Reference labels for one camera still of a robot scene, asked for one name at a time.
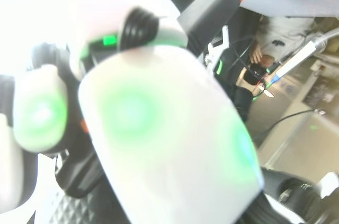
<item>black and orange object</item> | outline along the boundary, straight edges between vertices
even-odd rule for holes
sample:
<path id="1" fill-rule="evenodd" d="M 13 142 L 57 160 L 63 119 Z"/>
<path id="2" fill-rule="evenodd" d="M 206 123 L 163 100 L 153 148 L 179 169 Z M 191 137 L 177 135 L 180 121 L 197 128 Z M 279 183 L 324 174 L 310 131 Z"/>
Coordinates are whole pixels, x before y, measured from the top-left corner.
<path id="1" fill-rule="evenodd" d="M 196 56 L 220 32 L 240 7 L 242 0 L 195 0 L 178 17 L 189 41 L 187 48 Z"/>

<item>person's hand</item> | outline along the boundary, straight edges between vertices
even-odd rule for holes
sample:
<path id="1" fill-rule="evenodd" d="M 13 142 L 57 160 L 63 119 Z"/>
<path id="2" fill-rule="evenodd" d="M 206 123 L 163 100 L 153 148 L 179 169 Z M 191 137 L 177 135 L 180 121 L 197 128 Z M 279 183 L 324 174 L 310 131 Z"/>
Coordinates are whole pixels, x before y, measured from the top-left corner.
<path id="1" fill-rule="evenodd" d="M 249 56 L 251 63 L 258 64 L 261 61 L 263 54 L 261 53 L 260 47 L 258 44 L 255 45 L 251 55 Z"/>

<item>white shirt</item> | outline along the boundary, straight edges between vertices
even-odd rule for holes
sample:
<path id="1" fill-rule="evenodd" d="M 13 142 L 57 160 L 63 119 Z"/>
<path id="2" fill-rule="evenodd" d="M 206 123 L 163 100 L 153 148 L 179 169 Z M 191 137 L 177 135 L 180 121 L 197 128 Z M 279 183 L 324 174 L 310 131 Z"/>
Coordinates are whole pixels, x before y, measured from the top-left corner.
<path id="1" fill-rule="evenodd" d="M 263 55 L 282 57 L 298 49 L 314 22 L 312 17 L 264 17 L 256 39 Z"/>

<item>person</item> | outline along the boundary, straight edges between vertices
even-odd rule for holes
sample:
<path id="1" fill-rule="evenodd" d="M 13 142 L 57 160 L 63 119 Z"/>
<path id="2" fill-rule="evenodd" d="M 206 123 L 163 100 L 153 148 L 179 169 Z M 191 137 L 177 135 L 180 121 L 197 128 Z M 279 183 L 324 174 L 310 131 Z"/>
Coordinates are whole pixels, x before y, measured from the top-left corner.
<path id="1" fill-rule="evenodd" d="M 313 17 L 263 17 L 250 54 L 251 63 L 270 68 L 297 51 L 310 38 L 313 25 Z"/>

